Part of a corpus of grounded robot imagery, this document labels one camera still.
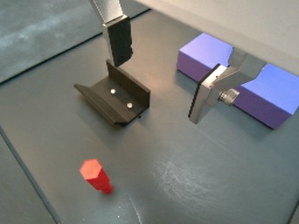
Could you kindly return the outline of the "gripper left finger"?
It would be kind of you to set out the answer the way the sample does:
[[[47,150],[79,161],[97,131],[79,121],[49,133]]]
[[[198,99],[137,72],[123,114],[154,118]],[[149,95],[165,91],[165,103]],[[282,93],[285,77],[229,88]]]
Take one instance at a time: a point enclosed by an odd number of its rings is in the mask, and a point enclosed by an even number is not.
[[[125,14],[119,0],[90,0],[102,22],[110,56],[117,67],[133,57],[130,17]]]

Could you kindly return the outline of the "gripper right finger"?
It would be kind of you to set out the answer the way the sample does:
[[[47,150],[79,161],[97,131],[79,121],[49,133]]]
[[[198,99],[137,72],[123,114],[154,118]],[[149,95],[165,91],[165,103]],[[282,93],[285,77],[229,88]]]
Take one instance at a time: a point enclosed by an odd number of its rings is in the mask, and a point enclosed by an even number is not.
[[[229,66],[218,64],[198,84],[189,113],[193,123],[202,120],[217,102],[233,104],[239,97],[237,87],[258,77],[266,64],[258,57],[233,48]]]

